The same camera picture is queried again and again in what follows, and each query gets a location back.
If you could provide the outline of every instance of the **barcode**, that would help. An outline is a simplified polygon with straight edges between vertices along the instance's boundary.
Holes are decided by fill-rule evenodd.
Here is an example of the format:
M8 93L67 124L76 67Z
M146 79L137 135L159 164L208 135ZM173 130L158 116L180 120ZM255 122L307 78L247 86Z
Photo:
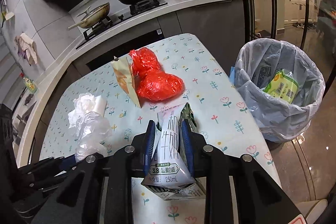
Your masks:
M280 86L277 88L277 93L280 94L283 87L284 87L284 84L280 83Z
M288 90L286 95L287 95L288 97L292 98L293 95L294 95L294 92L292 92L291 90Z

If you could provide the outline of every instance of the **red plastic bag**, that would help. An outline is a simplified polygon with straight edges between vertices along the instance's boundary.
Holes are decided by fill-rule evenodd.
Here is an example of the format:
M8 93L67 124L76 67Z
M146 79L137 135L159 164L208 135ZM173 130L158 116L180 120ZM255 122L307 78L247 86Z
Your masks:
M143 80L147 73L152 70L161 70L160 63L154 52L150 49L144 47L137 51L131 50L129 52L133 60L132 69L133 74L139 75L140 79Z
M136 93L152 101L162 101L178 95L184 89L183 80L164 71L150 71Z

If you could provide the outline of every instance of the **pan lid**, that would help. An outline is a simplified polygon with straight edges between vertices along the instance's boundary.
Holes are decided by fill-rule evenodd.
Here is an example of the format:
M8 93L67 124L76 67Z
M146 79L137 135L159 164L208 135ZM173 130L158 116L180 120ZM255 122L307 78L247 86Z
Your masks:
M105 4L103 4L103 5L100 5L100 6L96 7L96 8L94 8L92 11L90 11L90 7L91 7L91 6L90 6L89 8L86 9L86 11L84 11L83 13L80 13L79 15L77 15L77 17L86 14L86 15L82 18L82 20L84 20L84 19L86 19L86 18L92 16L93 14L97 13L97 12L100 11L101 9L104 9L104 8L107 7L108 5L110 5L109 2L108 2L108 3L105 3Z

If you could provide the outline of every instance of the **gas stove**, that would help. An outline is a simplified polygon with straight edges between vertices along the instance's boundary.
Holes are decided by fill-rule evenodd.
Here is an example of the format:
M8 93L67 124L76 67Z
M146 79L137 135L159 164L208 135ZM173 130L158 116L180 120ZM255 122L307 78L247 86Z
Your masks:
M130 13L126 13L126 14L121 14L118 16L118 21L116 22L112 22L112 20L107 16L105 18L103 18L101 21L99 21L96 25L94 25L93 27L87 29L83 35L84 35L84 39L82 40L82 42L76 47L76 49L80 48L81 46L83 46L86 42L88 42L89 40L95 38L96 36L98 36L99 34L101 34L102 32L110 29L111 27L129 19L132 18L136 15L139 15L141 13L147 12L149 10L152 10L154 8L163 6L168 4L166 1L158 1L158 0L144 0L144 1L140 1L135 5L131 5L129 7L130 9Z

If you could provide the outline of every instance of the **white tablecloth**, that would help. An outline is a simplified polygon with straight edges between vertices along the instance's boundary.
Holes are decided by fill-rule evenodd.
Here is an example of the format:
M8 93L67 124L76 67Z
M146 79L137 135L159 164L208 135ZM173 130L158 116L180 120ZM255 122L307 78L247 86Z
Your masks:
M109 155L130 144L135 135L144 133L148 121L157 120L158 111L189 102L199 133L207 143L228 155L251 154L280 185L272 156L252 115L223 69L197 37L185 33L147 47L157 55L165 72L183 79L186 88L183 94L172 101L142 102L142 108L137 108L119 87L108 63L77 80L64 92L48 127L40 159L75 153L77 139L74 131L68 129L68 113L74 109L72 101L80 93L102 95L108 101L105 117L114 132L104 143ZM205 200L163 201L142 186L141 181L132 179L134 223L203 223Z

